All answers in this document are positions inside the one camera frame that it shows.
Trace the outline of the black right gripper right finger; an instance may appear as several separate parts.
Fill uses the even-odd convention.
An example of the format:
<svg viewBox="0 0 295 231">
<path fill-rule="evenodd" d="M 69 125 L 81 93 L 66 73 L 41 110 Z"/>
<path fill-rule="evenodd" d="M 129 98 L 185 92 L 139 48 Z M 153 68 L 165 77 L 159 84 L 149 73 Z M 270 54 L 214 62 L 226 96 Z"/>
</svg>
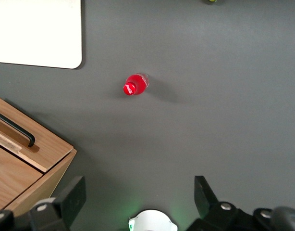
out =
<svg viewBox="0 0 295 231">
<path fill-rule="evenodd" d="M 247 214 L 233 204 L 219 201 L 203 176 L 194 178 L 194 200 L 200 217 L 188 231 L 271 231 L 272 210 L 257 208 Z"/>
</svg>

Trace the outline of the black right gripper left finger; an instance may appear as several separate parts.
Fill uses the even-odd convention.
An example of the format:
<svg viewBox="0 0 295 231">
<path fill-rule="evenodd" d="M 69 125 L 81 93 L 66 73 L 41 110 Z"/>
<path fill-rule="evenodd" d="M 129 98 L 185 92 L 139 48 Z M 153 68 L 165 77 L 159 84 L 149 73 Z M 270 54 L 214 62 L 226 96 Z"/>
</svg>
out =
<svg viewBox="0 0 295 231">
<path fill-rule="evenodd" d="M 36 202 L 16 216 L 0 210 L 0 231 L 69 231 L 86 202 L 86 179 L 76 176 L 56 197 Z"/>
</svg>

